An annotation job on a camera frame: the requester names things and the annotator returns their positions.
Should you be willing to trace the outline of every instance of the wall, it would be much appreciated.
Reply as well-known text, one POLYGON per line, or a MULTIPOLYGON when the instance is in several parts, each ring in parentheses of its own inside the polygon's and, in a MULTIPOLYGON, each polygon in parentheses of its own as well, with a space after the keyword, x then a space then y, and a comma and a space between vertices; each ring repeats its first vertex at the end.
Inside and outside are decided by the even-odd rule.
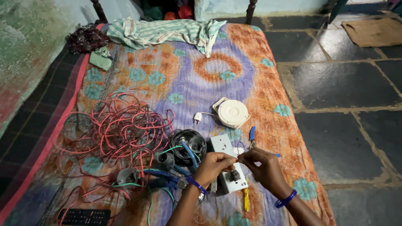
MULTIPOLYGON (((130 0, 100 0, 109 22, 142 10, 130 0)), ((0 0, 0 137, 78 23, 97 19, 90 0, 0 0)))
MULTIPOLYGON (((246 15, 249 0, 195 0, 197 20, 246 15)), ((254 15, 294 15, 318 11, 328 0, 258 0, 254 15)))

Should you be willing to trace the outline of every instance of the stone tile floor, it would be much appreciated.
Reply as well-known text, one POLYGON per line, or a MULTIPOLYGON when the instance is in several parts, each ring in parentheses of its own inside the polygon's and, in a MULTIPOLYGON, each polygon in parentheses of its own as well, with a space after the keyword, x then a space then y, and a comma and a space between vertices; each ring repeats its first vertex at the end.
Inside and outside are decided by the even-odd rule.
POLYGON ((401 224, 402 45, 361 48, 340 25, 384 17, 402 21, 392 13, 379 14, 339 14, 326 29, 319 15, 252 22, 267 37, 341 226, 401 224))

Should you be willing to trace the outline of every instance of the floral bedsheet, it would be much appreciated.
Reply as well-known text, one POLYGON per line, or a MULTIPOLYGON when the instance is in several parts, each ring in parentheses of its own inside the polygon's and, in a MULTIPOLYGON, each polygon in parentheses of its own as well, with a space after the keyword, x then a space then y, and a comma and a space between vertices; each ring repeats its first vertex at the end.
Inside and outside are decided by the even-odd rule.
MULTIPOLYGON (((175 129, 194 129, 205 138, 228 134, 233 146, 238 141, 247 146, 250 128, 256 126, 256 146, 281 154, 279 161, 288 184, 326 224, 335 225, 327 195, 279 80, 274 57, 264 33, 258 27, 224 25, 210 58, 194 46, 182 42, 165 42, 138 51, 113 43, 108 48, 114 59, 113 66, 104 72, 88 65, 78 93, 78 111, 89 112, 95 100, 119 91, 134 94, 160 114, 171 109, 175 113, 175 129), (196 112, 211 112, 211 106, 222 97, 243 102, 251 114, 250 120, 240 129, 222 127, 207 115, 199 124, 193 123, 196 112)), ((85 129, 84 121, 79 117, 69 119, 58 142, 74 140, 79 131, 85 129)), ((42 216, 42 225, 55 225, 57 210, 74 187, 81 185, 90 189, 97 186, 92 179, 62 179, 57 170, 58 158, 59 152, 53 149, 30 187, 32 201, 39 203, 36 214, 42 216)), ((113 162, 103 164, 91 156, 83 163, 83 170, 91 174, 105 175, 113 171, 113 162)), ((62 165, 64 173, 80 175, 79 165, 72 158, 64 157, 62 165)), ((274 207, 276 198, 254 181, 244 165, 242 170, 249 174, 251 211, 243 211, 242 191, 227 195, 212 194, 197 206, 193 225, 296 225, 285 208, 274 207)), ((97 190, 90 198, 96 199, 104 193, 103 189, 97 190)), ((176 200, 180 198, 180 193, 180 190, 174 191, 176 200)), ((76 201, 76 197, 74 195, 67 206, 76 201)), ((106 208, 111 209, 112 215, 121 212, 113 225, 162 226, 173 211, 172 201, 165 191, 155 191, 128 206, 126 204, 115 195, 93 204, 78 199, 73 208, 106 208)), ((13 218, 18 217, 18 211, 13 211, 13 214, 13 218)))

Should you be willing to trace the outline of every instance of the wooden bedpost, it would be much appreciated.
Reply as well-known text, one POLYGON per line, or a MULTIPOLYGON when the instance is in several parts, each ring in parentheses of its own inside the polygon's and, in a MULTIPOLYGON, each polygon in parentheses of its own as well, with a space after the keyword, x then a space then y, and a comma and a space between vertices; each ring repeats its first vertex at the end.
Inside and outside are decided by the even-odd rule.
POLYGON ((252 15, 254 14, 255 4, 257 0, 250 0, 250 4, 247 8, 246 14, 246 24, 251 25, 252 15))
POLYGON ((98 15, 99 19, 103 23, 108 23, 105 13, 103 12, 102 6, 99 3, 99 0, 91 0, 91 2, 94 4, 94 8, 95 8, 96 14, 98 15))

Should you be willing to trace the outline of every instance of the yellow screwdriver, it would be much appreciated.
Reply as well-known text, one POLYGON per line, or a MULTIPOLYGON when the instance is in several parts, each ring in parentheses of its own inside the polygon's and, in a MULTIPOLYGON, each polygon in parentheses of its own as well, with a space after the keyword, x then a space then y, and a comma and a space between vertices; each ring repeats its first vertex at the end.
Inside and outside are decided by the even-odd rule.
POLYGON ((248 197, 248 187, 244 189, 244 211, 250 211, 250 198, 248 197))

